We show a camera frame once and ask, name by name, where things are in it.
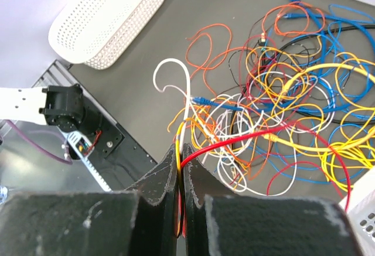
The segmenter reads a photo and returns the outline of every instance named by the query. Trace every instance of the blue cable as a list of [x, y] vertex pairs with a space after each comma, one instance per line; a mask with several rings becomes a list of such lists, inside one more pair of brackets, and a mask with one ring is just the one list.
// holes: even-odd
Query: blue cable
[[[322, 15], [320, 15], [320, 14], [314, 14], [314, 16], [316, 18], [322, 19]], [[288, 14], [284, 15], [285, 19], [296, 19], [296, 18], [305, 18], [305, 17], [306, 16], [304, 14], [299, 14], [299, 13], [288, 13]], [[371, 36], [369, 31], [367, 29], [365, 29], [362, 25], [356, 23], [353, 20], [345, 19], [345, 18], [341, 18], [341, 17], [336, 17], [336, 16], [332, 16], [332, 15], [325, 15], [325, 18], [329, 19], [329, 20], [333, 20], [333, 21], [348, 23], [348, 24], [353, 25], [356, 28], [358, 28], [358, 30], [360, 30], [368, 38], [368, 40], [371, 43], [371, 46], [374, 50], [374, 54], [375, 54], [375, 40], [373, 39], [373, 37]]]
[[328, 9], [329, 9], [329, 12], [333, 15], [333, 16], [337, 16], [334, 11], [333, 11], [333, 7], [335, 8], [341, 8], [341, 9], [344, 9], [344, 10], [347, 10], [349, 12], [353, 12], [353, 13], [356, 13], [356, 14], [359, 14], [359, 15], [362, 15], [362, 16], [365, 16], [365, 17], [368, 17], [371, 21], [359, 21], [359, 20], [353, 20], [357, 23], [375, 23], [375, 19], [370, 16], [369, 14], [365, 13], [365, 12], [362, 12], [362, 11], [358, 11], [357, 9], [353, 9], [353, 8], [350, 8], [350, 7], [347, 7], [347, 6], [343, 6], [343, 5], [339, 5], [339, 4], [330, 4], [328, 5]]
[[[289, 0], [289, 1], [290, 2], [301, 2], [301, 0]], [[315, 14], [309, 8], [306, 8], [306, 7], [304, 7], [304, 8], [305, 8], [307, 14], [310, 16], [310, 18], [314, 21], [314, 23], [316, 24], [318, 29], [323, 29], [322, 24], [320, 23], [319, 19], [315, 16]], [[326, 57], [325, 52], [326, 52], [326, 42], [325, 42], [325, 40], [323, 40], [322, 41], [322, 56], [321, 56], [321, 63], [322, 64], [325, 63], [325, 57]]]
[[[194, 97], [193, 102], [198, 104], [198, 105], [212, 105], [214, 107], [218, 107], [220, 104], [211, 101], [209, 99], [203, 98], [203, 97]], [[234, 107], [232, 105], [222, 105], [221, 108], [226, 108], [227, 110], [232, 110], [232, 111], [243, 111], [243, 108], [240, 107]]]

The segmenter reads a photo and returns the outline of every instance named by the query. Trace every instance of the cable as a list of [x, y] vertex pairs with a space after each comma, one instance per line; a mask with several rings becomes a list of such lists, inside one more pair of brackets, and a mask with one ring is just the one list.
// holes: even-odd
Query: cable
[[218, 142], [216, 144], [209, 145], [209, 146], [204, 147], [203, 149], [200, 149], [197, 152], [189, 155], [187, 158], [185, 158], [182, 161], [182, 163], [181, 163], [181, 167], [183, 168], [189, 161], [193, 160], [194, 158], [197, 158], [198, 156], [200, 156], [203, 153], [212, 151], [213, 149], [216, 149], [216, 148], [219, 148], [219, 147], [225, 146], [225, 145], [230, 145], [230, 144], [236, 143], [238, 141], [243, 141], [243, 140], [246, 140], [246, 139], [250, 139], [250, 138], [253, 138], [253, 137], [256, 137], [256, 136], [261, 136], [261, 135], [265, 135], [265, 134], [275, 133], [275, 132], [278, 132], [280, 130], [285, 129], [286, 127], [287, 126], [280, 126], [280, 127], [277, 127], [277, 128], [274, 128], [274, 129], [265, 130], [265, 131], [257, 131], [257, 132], [251, 133], [251, 134], [239, 136], [239, 137], [232, 138], [232, 139], [229, 139], [229, 140], [226, 140], [226, 141], [223, 141], [223, 142]]
[[183, 179], [182, 179], [182, 171], [181, 171], [181, 161], [180, 161], [180, 135], [181, 135], [181, 132], [182, 132], [182, 129], [183, 127], [186, 126], [186, 122], [183, 121], [178, 130], [177, 130], [177, 134], [176, 134], [176, 143], [175, 143], [175, 146], [176, 146], [176, 151], [175, 151], [175, 154], [176, 154], [176, 167], [177, 167], [177, 178], [178, 178], [178, 183], [179, 183], [179, 199], [180, 199], [180, 219], [178, 221], [178, 225], [177, 225], [177, 232], [176, 232], [176, 237], [178, 238], [182, 231], [183, 231], [183, 219], [184, 219], [184, 215], [185, 215], [185, 198], [184, 198], [184, 186], [183, 186]]
[[22, 138], [24, 139], [27, 143], [29, 143], [30, 145], [32, 145], [34, 148], [36, 148], [39, 152], [43, 153], [44, 155], [48, 156], [49, 158], [52, 158], [56, 161], [59, 161], [59, 162], [62, 162], [62, 163], [65, 163], [65, 164], [68, 164], [68, 165], [71, 165], [72, 162], [71, 161], [66, 161], [65, 159], [62, 159], [56, 155], [54, 155], [53, 153], [50, 153], [49, 151], [43, 149], [41, 146], [39, 146], [38, 144], [36, 144], [35, 142], [31, 141], [26, 135], [25, 133], [23, 133], [21, 131], [21, 129], [19, 129], [12, 121], [10, 120], [5, 120], [5, 122]]
[[[301, 3], [301, 0], [289, 0], [289, 1], [290, 2], [300, 2], [299, 5], [301, 5], [301, 4], [303, 5], [303, 3]], [[305, 9], [306, 9], [309, 17], [317, 25], [317, 27], [319, 29], [319, 32], [322, 31], [325, 27], [325, 16], [324, 16], [324, 14], [322, 13], [323, 24], [321, 24], [319, 19], [312, 13], [312, 11], [308, 7], [305, 7]], [[326, 51], [326, 40], [323, 40], [321, 49], [322, 49], [322, 52], [323, 52], [322, 55], [321, 55], [321, 63], [324, 63], [325, 62], [325, 51]]]
[[[316, 18], [316, 14], [310, 11], [310, 9], [314, 10], [316, 8], [310, 5], [303, 6], [306, 8], [305, 10], [309, 10], [306, 12], [310, 12], [313, 17]], [[275, 45], [274, 47], [267, 46], [267, 41], [270, 40], [268, 36], [265, 38], [265, 45], [261, 45], [258, 42], [260, 46], [256, 48], [248, 48], [250, 40], [257, 38], [256, 36], [249, 36], [245, 43], [247, 46], [229, 49], [229, 44], [231, 41], [230, 34], [230, 41], [226, 51], [220, 53], [218, 56], [212, 59], [212, 39], [208, 33], [203, 33], [202, 29], [198, 31], [194, 37], [195, 39], [190, 44], [189, 48], [191, 48], [192, 44], [194, 44], [194, 42], [200, 37], [207, 36], [210, 40], [210, 53], [206, 61], [201, 66], [195, 64], [192, 64], [192, 66], [196, 67], [197, 70], [204, 70], [204, 82], [207, 85], [207, 88], [215, 95], [215, 98], [211, 100], [200, 97], [193, 98], [192, 100], [194, 103], [192, 103], [191, 98], [187, 97], [186, 95], [185, 112], [188, 110], [188, 108], [191, 108], [194, 113], [191, 119], [191, 135], [193, 146], [198, 150], [195, 155], [198, 156], [199, 154], [205, 153], [202, 163], [204, 163], [209, 156], [218, 158], [216, 171], [219, 178], [232, 190], [237, 192], [249, 190], [256, 194], [262, 195], [261, 193], [251, 190], [248, 187], [247, 180], [253, 179], [260, 173], [270, 155], [280, 158], [283, 163], [287, 163], [285, 159], [282, 158], [282, 155], [272, 153], [271, 150], [273, 146], [277, 146], [277, 144], [288, 145], [292, 147], [295, 152], [298, 152], [298, 154], [295, 154], [295, 156], [290, 156], [295, 157], [295, 164], [290, 166], [293, 167], [295, 172], [297, 171], [297, 168], [303, 169], [300, 167], [299, 162], [296, 161], [296, 157], [298, 155], [319, 158], [322, 163], [321, 166], [316, 165], [317, 167], [315, 169], [309, 170], [322, 170], [325, 174], [325, 178], [327, 179], [327, 182], [322, 183], [334, 183], [334, 186], [337, 187], [337, 189], [340, 188], [345, 191], [347, 190], [349, 202], [350, 190], [352, 187], [350, 185], [350, 178], [358, 175], [362, 169], [372, 167], [371, 163], [375, 162], [375, 149], [371, 146], [371, 143], [369, 143], [369, 140], [375, 136], [375, 128], [371, 128], [364, 135], [358, 135], [360, 132], [364, 131], [364, 128], [367, 127], [372, 121], [370, 117], [363, 115], [363, 111], [370, 110], [372, 112], [372, 110], [358, 105], [358, 102], [370, 90], [370, 87], [373, 85], [373, 80], [369, 75], [369, 66], [372, 64], [370, 64], [368, 61], [353, 57], [353, 55], [350, 55], [348, 52], [343, 52], [344, 50], [343, 46], [339, 42], [339, 36], [342, 32], [348, 30], [361, 30], [363, 32], [363, 29], [373, 29], [375, 28], [375, 25], [364, 25], [363, 29], [361, 29], [361, 27], [357, 26], [356, 21], [350, 20], [350, 23], [353, 26], [342, 27], [340, 23], [334, 22], [329, 24], [328, 30], [321, 31], [320, 29], [320, 31], [318, 31], [319, 34], [306, 34], [306, 30], [301, 32], [281, 32], [278, 29], [277, 21], [285, 15], [285, 11], [288, 10], [288, 8], [286, 5], [284, 5], [284, 8], [281, 7], [280, 9], [281, 11], [276, 18], [276, 22], [274, 23], [274, 32], [278, 35], [296, 37], [291, 42], [282, 46], [280, 49], [276, 49]], [[319, 12], [318, 15], [321, 15], [321, 17], [324, 18], [323, 12], [320, 12], [318, 9], [316, 9], [316, 11]], [[267, 15], [263, 19], [262, 29], [264, 32], [267, 32], [270, 35], [271, 30], [265, 30], [264, 27], [266, 18]], [[319, 47], [308, 49], [308, 47], [298, 43], [302, 40], [311, 38], [317, 38]], [[303, 47], [303, 50], [295, 54], [288, 53], [287, 49], [292, 45], [300, 45]], [[244, 87], [242, 93], [240, 94], [232, 96], [216, 96], [215, 92], [206, 82], [206, 72], [209, 69], [215, 69], [217, 67], [213, 65], [214, 62], [220, 61], [220, 63], [222, 63], [226, 59], [228, 52], [234, 52], [229, 57], [228, 68], [233, 80], [236, 82], [236, 84], [240, 85], [240, 82], [237, 82], [234, 77], [230, 60], [236, 53], [241, 52], [241, 65], [241, 56], [244, 51], [247, 52], [245, 64], [248, 69], [246, 87]], [[329, 54], [333, 54], [333, 63], [318, 64], [319, 59], [322, 60], [322, 58], [327, 57]], [[250, 62], [251, 57], [255, 57], [253, 65], [251, 65]], [[343, 63], [335, 63], [338, 60], [341, 60]], [[309, 66], [311, 65], [314, 65], [314, 71], [309, 70]], [[367, 78], [364, 92], [359, 95], [347, 95], [342, 91], [342, 89], [345, 88], [346, 84], [348, 83], [349, 77], [354, 72], [358, 72], [353, 67], [361, 70], [362, 75]], [[330, 83], [323, 78], [332, 73], [335, 75], [334, 86], [331, 86]], [[313, 89], [317, 89], [323, 95], [323, 98], [320, 100], [326, 100], [325, 107], [305, 103], [307, 99], [315, 98], [314, 96], [311, 96], [311, 91]], [[327, 128], [331, 122], [336, 121], [333, 118], [335, 111], [343, 111], [345, 113], [343, 119], [338, 123], [347, 123], [346, 118], [350, 115], [353, 115], [361, 120], [363, 128], [360, 128], [359, 131], [353, 136], [347, 136], [347, 142], [331, 142], [329, 140], [328, 143], [319, 135], [319, 133]], [[294, 121], [294, 124], [287, 124], [286, 122], [296, 113], [306, 113], [306, 116], [303, 118], [298, 118], [296, 121]], [[300, 122], [306, 120], [312, 122], [312, 127], [306, 128], [301, 125]], [[276, 135], [269, 133], [270, 130], [274, 130], [276, 128], [280, 128], [278, 132], [287, 132], [288, 139], [281, 139], [281, 137], [276, 134], [276, 131]], [[204, 135], [204, 138], [199, 139], [199, 136], [197, 136], [196, 133], [197, 129]], [[294, 133], [297, 133], [297, 136], [299, 136], [298, 134], [312, 134], [314, 135], [315, 140], [313, 139], [311, 141], [310, 146], [305, 146], [300, 144], [299, 137], [297, 137], [296, 143], [294, 143], [292, 140]], [[254, 157], [254, 152], [256, 151], [258, 153], [259, 150], [257, 145], [258, 136], [261, 136], [261, 138], [268, 141], [268, 150], [262, 151], [260, 156]], [[325, 146], [319, 146], [318, 140], [322, 141]], [[241, 144], [237, 146], [232, 145], [235, 142], [241, 142]], [[244, 154], [244, 151], [251, 146], [253, 146], [253, 154], [250, 160], [245, 161], [241, 159], [242, 156], [240, 158], [240, 155]], [[352, 161], [357, 161], [357, 164], [347, 167], [343, 163], [341, 156], [346, 159], [351, 159]], [[258, 171], [255, 175], [252, 175], [251, 172], [255, 172], [251, 171], [253, 168], [252, 161], [256, 160], [258, 157], [265, 159], [263, 163], [261, 163], [260, 171]], [[339, 165], [335, 164], [336, 159], [339, 160]], [[186, 163], [187, 160], [185, 159], [182, 162], [182, 166]], [[229, 173], [229, 168], [234, 170], [232, 174]], [[350, 177], [347, 171], [348, 168], [361, 169], [360, 171], [357, 171], [355, 175]], [[338, 169], [342, 169], [344, 171], [344, 180], [336, 178], [335, 175], [337, 175], [337, 173], [335, 172]], [[292, 185], [295, 180], [299, 180], [295, 174], [290, 176], [290, 178], [291, 183], [289, 185]]]
[[[270, 182], [268, 183], [268, 186], [267, 186], [267, 196], [269, 195], [269, 192], [270, 192], [270, 188], [271, 188], [271, 184], [272, 182], [280, 175], [282, 174], [284, 171], [286, 171], [287, 169], [289, 169], [290, 167], [292, 166], [296, 166], [297, 164], [301, 164], [301, 163], [307, 163], [307, 164], [310, 164], [310, 165], [313, 165], [317, 168], [319, 168], [319, 170], [321, 170], [324, 174], [325, 172], [323, 171], [323, 169], [321, 167], [319, 167], [319, 165], [315, 164], [315, 163], [312, 163], [312, 162], [309, 162], [309, 161], [299, 161], [299, 162], [295, 162], [293, 164], [289, 164], [288, 166], [284, 167], [283, 169], [279, 170], [279, 172], [277, 172], [270, 180]], [[335, 190], [337, 191], [338, 195], [343, 199], [343, 195], [341, 194], [340, 192], [340, 189], [337, 187], [337, 185], [335, 183], [332, 183], [332, 186], [335, 188]]]
[[67, 138], [65, 138], [61, 133], [53, 132], [51, 130], [31, 130], [29, 131], [29, 134], [48, 134], [48, 135], [52, 135], [52, 136], [59, 138], [63, 143], [62, 149], [64, 150], [64, 158], [67, 161], [71, 161], [71, 157], [69, 155], [69, 145], [67, 143]]
[[[319, 19], [323, 19], [323, 20], [324, 19], [330, 19], [330, 20], [334, 20], [334, 21], [344, 22], [344, 23], [348, 23], [350, 25], [355, 26], [358, 30], [360, 30], [368, 38], [368, 40], [371, 43], [371, 46], [372, 46], [372, 48], [375, 52], [375, 40], [373, 39], [371, 34], [366, 30], [367, 29], [366, 25], [360, 25], [353, 20], [345, 19], [345, 18], [341, 18], [341, 17], [337, 17], [337, 16], [331, 16], [331, 15], [314, 14], [314, 17], [319, 18]], [[296, 19], [296, 18], [304, 18], [304, 16], [301, 15], [301, 14], [298, 14], [298, 13], [288, 13], [288, 14], [285, 14], [283, 16], [283, 18], [285, 18], [285, 19]]]
[[[185, 73], [185, 77], [186, 77], [186, 94], [184, 91], [182, 91], [179, 87], [177, 86], [174, 86], [174, 85], [166, 85], [163, 87], [163, 89], [160, 89], [156, 83], [156, 75], [158, 74], [158, 71], [159, 69], [161, 68], [161, 66], [165, 63], [169, 63], [169, 62], [173, 62], [173, 63], [176, 63], [176, 64], [179, 64], [180, 67], [183, 69], [184, 73]], [[190, 92], [190, 75], [189, 75], [189, 71], [188, 71], [188, 68], [185, 66], [184, 63], [182, 63], [180, 60], [178, 59], [174, 59], [174, 58], [168, 58], [168, 59], [165, 59], [163, 61], [161, 61], [158, 66], [156, 67], [155, 71], [154, 71], [154, 75], [152, 77], [152, 81], [154, 83], [154, 86], [156, 88], [156, 90], [158, 90], [160, 93], [164, 93], [165, 92], [165, 89], [167, 89], [168, 87], [170, 88], [174, 88], [174, 89], [177, 89], [178, 91], [180, 91], [186, 98], [186, 104], [185, 104], [185, 111], [183, 113], [183, 120], [186, 120], [189, 116], [189, 104], [190, 104], [190, 97], [191, 97], [191, 92]], [[182, 130], [181, 130], [181, 145], [180, 145], [180, 153], [182, 153], [182, 149], [183, 149], [183, 142], [184, 142], [184, 137], [185, 137], [185, 130], [186, 130], [186, 124], [184, 124]]]
[[93, 142], [93, 144], [89, 148], [87, 148], [87, 150], [84, 153], [84, 155], [88, 155], [94, 149], [94, 147], [98, 143], [99, 137], [101, 136], [102, 133], [103, 133], [102, 130], [96, 131], [94, 142]]

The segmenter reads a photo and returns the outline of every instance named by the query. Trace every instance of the red cable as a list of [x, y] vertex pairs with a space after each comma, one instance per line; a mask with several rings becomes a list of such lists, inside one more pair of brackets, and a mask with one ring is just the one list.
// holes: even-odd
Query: red cable
[[231, 186], [234, 183], [234, 181], [237, 180], [237, 178], [239, 177], [239, 175], [240, 174], [238, 173], [237, 176], [232, 180], [232, 182], [230, 182], [229, 186]]
[[[292, 166], [296, 166], [297, 164], [300, 164], [300, 163], [311, 164], [311, 165], [313, 165], [313, 166], [319, 168], [319, 170], [322, 171], [322, 172], [324, 173], [323, 169], [322, 169], [319, 165], [317, 165], [316, 163], [310, 162], [310, 161], [298, 161], [298, 162], [295, 162], [295, 163], [289, 164], [288, 166], [286, 166], [286, 167], [284, 167], [283, 169], [279, 170], [279, 172], [277, 172], [277, 173], [275, 174], [275, 176], [272, 177], [272, 179], [271, 179], [270, 182], [268, 183], [266, 194], [269, 195], [269, 193], [270, 193], [270, 187], [271, 187], [272, 182], [273, 182], [273, 181], [274, 181], [274, 180], [275, 180], [275, 179], [276, 179], [276, 178], [277, 178], [282, 172], [284, 172], [284, 171], [286, 171], [287, 169], [289, 169], [290, 167], [292, 167]], [[335, 188], [335, 190], [337, 191], [337, 193], [339, 194], [339, 196], [343, 199], [344, 197], [342, 196], [339, 187], [338, 187], [335, 183], [332, 183], [332, 185], [333, 185], [333, 187]]]
[[98, 140], [99, 140], [99, 137], [101, 135], [102, 131], [100, 130], [99, 132], [96, 131], [96, 136], [95, 136], [95, 140], [93, 142], [93, 144], [87, 149], [87, 151], [84, 153], [84, 155], [87, 155], [88, 153], [90, 153], [92, 151], [92, 149], [95, 147], [95, 145], [97, 144]]
[[[346, 204], [345, 204], [345, 211], [347, 211], [347, 209], [349, 208], [349, 202], [350, 202], [350, 194], [351, 194], [351, 187], [350, 187], [350, 176], [349, 176], [349, 173], [347, 171], [347, 168], [346, 168], [346, 165], [344, 163], [344, 161], [342, 160], [341, 156], [339, 155], [339, 153], [333, 149], [326, 140], [324, 140], [320, 135], [318, 135], [316, 132], [314, 131], [311, 131], [309, 129], [307, 129], [307, 127], [304, 127], [302, 124], [296, 122], [296, 124], [300, 125], [299, 128], [301, 129], [304, 129], [305, 131], [309, 132], [310, 134], [313, 134], [314, 136], [316, 136], [321, 142], [323, 142], [333, 153], [335, 153], [336, 157], [338, 158], [338, 160], [340, 161], [340, 164], [343, 168], [343, 171], [345, 173], [345, 178], [346, 178], [346, 184], [347, 184], [347, 199], [346, 199]], [[190, 162], [192, 159], [206, 153], [206, 152], [209, 152], [209, 151], [212, 151], [213, 149], [216, 149], [216, 148], [219, 148], [221, 146], [226, 146], [226, 145], [230, 145], [230, 144], [234, 144], [236, 142], [239, 142], [239, 141], [243, 141], [243, 140], [246, 140], [246, 139], [250, 139], [250, 138], [253, 138], [253, 137], [257, 137], [257, 136], [261, 136], [261, 135], [265, 135], [265, 134], [269, 134], [269, 133], [276, 133], [278, 131], [281, 131], [283, 129], [285, 129], [286, 127], [291, 127], [292, 125], [291, 124], [287, 124], [286, 122], [283, 122], [283, 124], [278, 127], [278, 128], [273, 128], [273, 129], [269, 129], [269, 130], [263, 130], [263, 131], [258, 131], [258, 132], [255, 132], [255, 133], [251, 133], [251, 134], [246, 134], [246, 135], [243, 135], [243, 136], [240, 136], [240, 137], [237, 137], [237, 138], [232, 138], [232, 139], [229, 139], [229, 140], [226, 140], [226, 141], [223, 141], [223, 142], [218, 142], [216, 144], [213, 144], [213, 145], [210, 145], [210, 146], [207, 146], [207, 147], [204, 147], [200, 150], [198, 150], [197, 152], [195, 153], [192, 153], [191, 155], [189, 155], [187, 158], [185, 158], [182, 163], [181, 163], [181, 168], [183, 168], [188, 162]]]
[[284, 130], [288, 126], [289, 126], [288, 124], [285, 124], [284, 126], [280, 126], [280, 127], [277, 127], [277, 128], [273, 128], [273, 129], [269, 129], [269, 130], [263, 130], [263, 131], [257, 131], [257, 132], [254, 132], [254, 133], [242, 135], [242, 136], [239, 136], [239, 137], [236, 137], [236, 138], [232, 138], [232, 139], [229, 139], [229, 140], [226, 140], [226, 141], [222, 141], [222, 142], [215, 143], [213, 145], [206, 146], [206, 147], [196, 151], [195, 153], [192, 153], [187, 158], [185, 158], [181, 163], [181, 168], [184, 167], [189, 161], [193, 160], [194, 158], [196, 158], [196, 157], [198, 157], [198, 156], [200, 156], [200, 155], [202, 155], [206, 152], [212, 151], [213, 149], [219, 148], [221, 146], [230, 145], [230, 144], [233, 144], [233, 143], [236, 143], [236, 142], [239, 142], [239, 141], [243, 141], [243, 140], [246, 140], [246, 139], [250, 139], [250, 138], [253, 138], [253, 137], [257, 137], [257, 136], [261, 136], [261, 135], [265, 135], [265, 134], [269, 134], [269, 133], [276, 133], [278, 131]]

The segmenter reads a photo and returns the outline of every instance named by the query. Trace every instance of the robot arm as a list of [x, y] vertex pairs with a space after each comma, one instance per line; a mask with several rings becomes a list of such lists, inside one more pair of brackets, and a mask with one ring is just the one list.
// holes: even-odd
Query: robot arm
[[0, 119], [59, 127], [63, 132], [94, 134], [103, 115], [85, 105], [81, 87], [0, 88]]
[[43, 88], [0, 88], [0, 119], [20, 120], [47, 125], [46, 118], [39, 112], [45, 107], [47, 94]]

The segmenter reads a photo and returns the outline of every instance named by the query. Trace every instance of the purple cable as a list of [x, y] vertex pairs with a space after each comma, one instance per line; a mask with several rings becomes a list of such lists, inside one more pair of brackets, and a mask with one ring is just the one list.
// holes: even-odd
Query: purple cable
[[64, 148], [64, 154], [65, 159], [69, 158], [69, 161], [71, 162], [70, 155], [69, 155], [69, 146], [67, 144], [67, 139], [60, 133], [60, 132], [53, 132], [51, 130], [31, 130], [28, 132], [29, 134], [48, 134], [48, 135], [53, 135], [57, 138], [59, 138], [63, 144], [65, 145]]
[[65, 164], [69, 164], [71, 165], [72, 162], [71, 161], [66, 161], [65, 159], [62, 159], [56, 155], [54, 155], [53, 153], [50, 153], [49, 151], [46, 151], [45, 149], [43, 149], [41, 146], [39, 146], [38, 144], [36, 144], [35, 142], [31, 141], [26, 135], [25, 133], [23, 133], [21, 131], [21, 129], [19, 129], [12, 121], [10, 120], [5, 120], [5, 122], [10, 126], [12, 127], [12, 129], [14, 131], [17, 132], [17, 134], [22, 138], [24, 139], [27, 143], [29, 143], [30, 145], [32, 145], [33, 147], [35, 147], [38, 151], [40, 151], [41, 153], [45, 154], [46, 156], [52, 158], [52, 159], [55, 159], [59, 162], [62, 162], [62, 163], [65, 163]]

